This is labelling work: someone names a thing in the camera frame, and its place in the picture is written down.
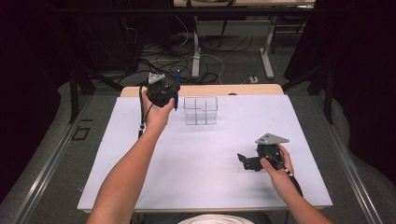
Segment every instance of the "black cable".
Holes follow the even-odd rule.
[[[165,71],[165,70],[163,70],[163,69],[161,69],[159,67],[156,67],[155,65],[153,65],[151,62],[149,62],[146,59],[140,58],[139,60],[140,60],[141,63],[144,63],[145,65],[147,65],[150,68],[151,72],[152,72],[152,70],[155,70],[156,73],[164,74],[164,75],[166,75],[167,77],[170,77],[170,78],[176,78],[176,75],[174,73],[170,73],[170,72]],[[203,64],[205,65],[205,68],[206,68],[206,72],[202,75],[202,77],[200,79],[182,77],[180,79],[181,83],[189,83],[189,84],[193,84],[193,85],[203,85],[203,84],[206,84],[206,83],[210,83],[210,82],[216,81],[218,79],[218,75],[217,74],[209,72],[209,68],[207,66],[207,63],[205,63],[205,61],[203,61],[202,59],[200,59],[200,61],[203,62]],[[208,76],[214,76],[214,78],[211,78],[209,80],[205,80]]]
[[[145,130],[145,109],[143,107],[143,96],[142,96],[142,89],[145,85],[140,85],[139,87],[139,100],[140,100],[140,126],[139,126],[139,133],[137,135],[137,138],[140,138],[143,134],[143,130]]]
[[[120,76],[120,79],[117,81],[117,83],[120,84],[125,78],[130,77],[132,75],[139,74],[139,73],[144,73],[144,72],[148,73],[150,71],[149,70],[140,70],[140,71],[135,71],[132,73],[127,73],[125,75]]]
[[[292,35],[292,33],[289,33],[289,35],[287,36],[287,39],[286,39],[285,43],[284,43],[283,46],[282,46],[282,50],[281,50],[281,52],[280,52],[280,58],[279,58],[279,65],[277,66],[277,69],[276,69],[276,71],[275,71],[275,75],[276,75],[277,77],[279,77],[279,70],[280,70],[280,67],[281,67],[281,65],[282,65],[283,54],[284,54],[284,52],[285,52],[285,46],[290,44],[291,35]]]
[[[146,113],[145,119],[143,120],[144,122],[146,122],[146,120],[147,120],[147,118],[148,118],[148,115],[149,115],[149,111],[151,110],[151,108],[152,108],[153,105],[154,105],[154,104],[151,103],[151,105],[149,106],[148,112]]]
[[[176,73],[177,70],[179,70],[180,72],[187,70],[188,73],[191,74],[191,70],[187,65],[183,65],[183,66],[181,66],[181,68],[180,68],[180,65],[169,66],[169,71],[171,71],[171,73]]]
[[[248,45],[244,48],[244,49],[236,49],[238,48],[242,43],[245,42],[245,40],[248,39],[248,35],[244,37],[244,39],[242,39],[242,41],[240,41],[237,45],[235,45],[232,49],[217,49],[217,47],[215,48],[210,48],[210,47],[205,47],[204,45],[201,44],[200,42],[200,47],[203,50],[206,51],[211,51],[211,52],[242,52],[248,48],[250,48],[252,42],[253,42],[253,36],[250,37],[250,42],[248,43]]]
[[[302,197],[304,197],[303,195],[303,191],[301,190],[300,184],[298,183],[297,179],[294,177],[294,174],[291,173],[291,171],[288,169],[288,167],[285,166],[285,164],[283,164],[283,162],[277,160],[275,157],[273,157],[270,153],[264,151],[265,155],[268,156],[269,158],[271,158],[271,160],[275,161],[277,164],[279,164],[282,169],[286,172],[286,174],[289,176],[291,182],[293,183],[294,187],[297,189],[297,191],[300,193],[300,195]]]
[[[188,60],[183,56],[177,56],[177,60],[164,59],[165,62],[169,61],[168,63],[161,63],[161,61],[162,61],[162,59],[160,59],[160,55],[159,55],[159,56],[157,56],[157,58],[155,59],[154,62],[161,65],[162,67],[160,67],[160,68],[163,68],[165,66],[176,65],[181,62],[185,63],[185,65],[181,65],[181,66],[187,67],[187,65],[188,65]]]

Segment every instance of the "wire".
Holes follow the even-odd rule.
[[[133,72],[133,73],[127,73],[127,74],[123,75],[123,76],[117,81],[117,83],[120,84],[125,78],[130,77],[131,75],[136,75],[136,74],[144,73],[144,72],[149,73],[150,71],[149,71],[149,70],[140,70],[140,71],[135,71],[135,72]]]
[[[239,85],[245,84],[247,81],[249,81],[249,79],[246,79],[245,81],[239,83]]]
[[[174,72],[172,73],[172,72],[169,72],[169,71],[165,71],[165,70],[163,70],[163,69],[161,69],[159,67],[156,67],[152,63],[150,63],[150,61],[148,61],[147,59],[140,58],[139,60],[140,60],[141,63],[144,63],[144,64],[146,64],[149,67],[150,72],[155,71],[156,73],[162,73],[162,74],[166,75],[167,77],[176,78],[176,75],[175,75]],[[210,73],[208,71],[207,63],[205,61],[201,60],[201,59],[200,59],[200,61],[203,62],[203,65],[206,68],[206,72],[201,76],[201,78],[181,77],[180,78],[181,83],[189,83],[189,84],[193,84],[193,85],[203,85],[203,84],[206,84],[206,83],[211,83],[211,82],[216,81],[218,79],[218,75],[217,74]],[[182,71],[182,70],[189,70],[189,72],[191,72],[191,70],[188,69],[187,67],[183,67],[182,69],[180,69],[180,71]]]
[[[176,59],[160,59],[160,60],[154,60],[150,61],[151,63],[160,63],[160,62],[181,62],[181,60],[176,60]]]
[[[285,44],[282,46],[282,50],[281,50],[280,58],[279,58],[279,65],[277,66],[277,69],[276,69],[276,72],[275,72],[276,77],[279,77],[279,71],[280,71],[280,67],[281,67],[282,61],[283,61],[283,56],[284,56],[284,53],[285,53],[285,46],[288,45],[288,44],[290,43],[290,40],[291,40],[291,36],[292,36],[292,35],[293,35],[293,33],[289,33],[289,34],[288,34],[288,37],[287,37],[287,39],[286,39],[286,42],[285,42]]]
[[[279,164],[282,169],[286,172],[286,174],[289,176],[291,182],[293,183],[294,187],[297,189],[297,191],[300,193],[301,196],[304,197],[303,191],[301,190],[300,184],[297,182],[297,179],[294,177],[294,174],[291,173],[291,171],[288,169],[288,167],[283,164],[283,162],[277,160],[275,157],[273,157],[270,153],[264,151],[265,155],[271,158],[271,160],[275,161],[277,164]]]
[[[215,52],[230,52],[230,51],[242,52],[242,51],[244,51],[244,50],[250,48],[251,44],[253,43],[253,36],[251,35],[251,36],[250,36],[250,42],[248,43],[248,45],[247,45],[244,49],[236,49],[236,48],[238,48],[240,45],[242,45],[242,43],[244,43],[246,39],[248,39],[248,35],[245,36],[237,45],[235,45],[235,46],[234,46],[233,48],[231,48],[231,49],[217,49],[217,48],[219,47],[219,45],[217,45],[217,46],[214,47],[214,48],[205,47],[204,45],[201,44],[201,41],[200,41],[200,47],[201,47],[202,49],[204,49],[204,50],[207,50],[207,51],[215,51]]]
[[[285,224],[288,224],[288,222],[289,222],[289,211],[286,211]]]
[[[134,44],[136,44],[136,39],[137,39],[137,37],[138,37],[139,32],[137,32],[137,30],[136,30],[135,28],[132,28],[132,27],[129,27],[129,26],[125,26],[124,28],[125,28],[126,30],[133,30],[133,31],[135,32],[135,35],[134,35]]]
[[[221,82],[221,79],[220,79],[221,74],[222,74],[222,72],[224,71],[224,63],[223,63],[223,61],[222,61],[221,59],[219,59],[219,58],[213,56],[213,55],[210,55],[210,54],[201,54],[201,57],[202,57],[202,56],[209,56],[209,57],[212,57],[212,58],[218,60],[219,62],[221,62],[221,71],[219,72],[218,80],[219,80],[220,85],[223,85],[222,82]]]
[[[138,132],[138,135],[137,135],[137,138],[140,138],[140,136],[142,136],[142,134],[143,134],[143,131],[145,130],[145,122],[146,122],[146,119],[147,119],[147,117],[148,117],[148,114],[149,114],[149,111],[150,111],[150,109],[151,109],[151,107],[152,107],[152,105],[153,105],[153,103],[151,103],[151,105],[150,105],[150,107],[148,108],[148,112],[147,112],[147,114],[146,114],[146,116],[145,116],[145,109],[144,109],[144,106],[143,106],[143,87],[144,86],[147,86],[148,85],[148,83],[147,83],[147,81],[144,81],[142,84],[140,84],[140,87],[139,87],[139,100],[140,100],[140,124],[139,124],[139,132]]]
[[[128,70],[129,67],[125,64],[122,63],[118,58],[116,58],[110,51],[106,49],[106,47],[103,45],[102,41],[98,39],[96,34],[93,32],[93,30],[88,26],[88,24],[82,19],[82,23],[84,24],[85,28],[90,32],[91,36],[96,40],[96,43],[100,46],[100,48],[108,55],[110,56],[113,60],[115,60],[117,63],[120,65],[124,66],[124,69]]]
[[[187,41],[189,40],[189,30],[187,29],[187,26],[183,23],[183,21],[181,21],[181,19],[179,17],[176,17],[176,19],[178,21],[180,21],[181,25],[184,27],[184,29],[186,30],[186,40],[184,40],[183,43],[181,43],[177,48],[182,47],[184,44],[187,43]]]

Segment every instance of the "white tabletop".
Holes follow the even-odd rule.
[[[255,140],[272,133],[293,161],[304,197],[315,207],[332,201],[287,95],[218,96],[215,125],[186,125],[183,98],[154,151],[136,212],[210,212],[287,209],[269,175],[247,171],[237,153],[255,157]],[[120,97],[98,149],[78,209],[90,211],[110,169],[137,140],[137,97]]]
[[[175,7],[185,7],[187,0],[174,0]],[[211,3],[191,0],[193,7],[225,7],[229,2]],[[315,4],[315,0],[236,0],[234,7],[265,7],[265,6],[306,6]]]

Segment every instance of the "table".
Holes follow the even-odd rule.
[[[174,0],[175,7],[186,7],[187,0]],[[229,2],[210,3],[191,0],[192,7],[227,7]],[[306,6],[315,4],[315,0],[236,0],[233,7],[282,7]],[[255,35],[265,36],[264,48],[260,49],[262,64],[267,78],[274,78],[274,72],[268,58],[272,37],[276,25],[276,17],[269,21],[227,21],[224,34],[221,33],[223,21],[198,21],[195,17],[196,31],[194,31],[194,56],[192,61],[192,77],[199,76],[201,49],[199,48],[199,35]]]
[[[106,175],[137,140],[140,117],[137,93],[138,88],[126,88],[116,102],[81,195],[80,210],[91,211]],[[276,195],[269,175],[264,170],[246,171],[236,156],[236,153],[257,156],[254,141],[266,132],[290,140],[284,146],[293,159],[296,178],[305,198],[316,208],[331,206],[332,200],[289,97],[282,93],[280,86],[275,84],[182,86],[180,102],[183,102],[184,96],[218,97],[217,124],[186,125],[181,105],[177,112],[171,113],[154,151],[135,211],[174,213],[287,209]]]

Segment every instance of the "gray floor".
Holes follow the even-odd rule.
[[[223,39],[223,48],[231,49],[234,43],[238,43],[244,37]],[[276,39],[276,52],[270,55],[270,60],[276,74],[276,78],[268,80],[262,68],[258,48],[262,46],[262,39],[254,38],[249,45],[249,38],[238,47],[244,51],[234,52],[204,52],[211,56],[203,57],[210,72],[220,75],[222,84],[240,84],[248,80],[250,76],[256,76],[259,83],[286,82],[283,73],[293,53],[294,46],[299,39],[298,35],[279,35]],[[150,54],[157,47],[146,49],[144,54]],[[180,47],[180,52],[189,52],[188,48]],[[170,59],[169,57],[148,57],[152,61]],[[165,66],[164,69],[175,71],[175,67]],[[116,77],[117,74],[106,74]],[[131,86],[143,80],[147,73],[141,73],[125,77],[120,84]],[[183,70],[182,76],[189,76],[187,70]],[[67,84],[59,91],[62,94],[62,103],[55,121],[53,121],[46,137],[43,139],[36,154],[31,159],[25,172],[0,205],[0,223],[84,223],[87,214],[77,210],[77,203],[82,187],[88,178],[92,167],[95,152],[101,142],[106,129],[109,116],[116,97],[120,94],[101,82],[95,81],[97,92],[93,96],[80,95],[82,113],[78,120],[68,125],[70,118],[69,89]],[[381,223],[377,217],[370,217],[362,209],[365,205],[373,207],[379,214],[383,223],[395,223],[396,189],[389,181],[363,161],[353,157],[354,163],[343,164],[340,160],[340,152],[337,151],[337,143],[334,143],[332,129],[335,129],[338,144],[347,146],[348,125],[342,108],[336,102],[333,107],[334,125],[328,127],[323,122],[320,112],[321,97],[309,96],[306,87],[309,83],[295,86],[286,94],[290,97],[297,117],[301,122],[305,137],[312,153],[317,161],[318,168],[331,193],[334,206],[323,209],[322,212],[335,223]],[[73,133],[80,129],[89,129],[85,140],[76,140],[79,134]],[[52,167],[53,172],[44,172],[43,167]],[[360,189],[354,187],[354,179],[347,173],[348,169],[356,168],[360,174],[363,186],[367,191],[363,192],[363,198],[371,201],[362,201],[359,196]],[[41,190],[33,188],[35,185],[42,186]],[[284,212],[268,213],[273,223],[283,223]]]

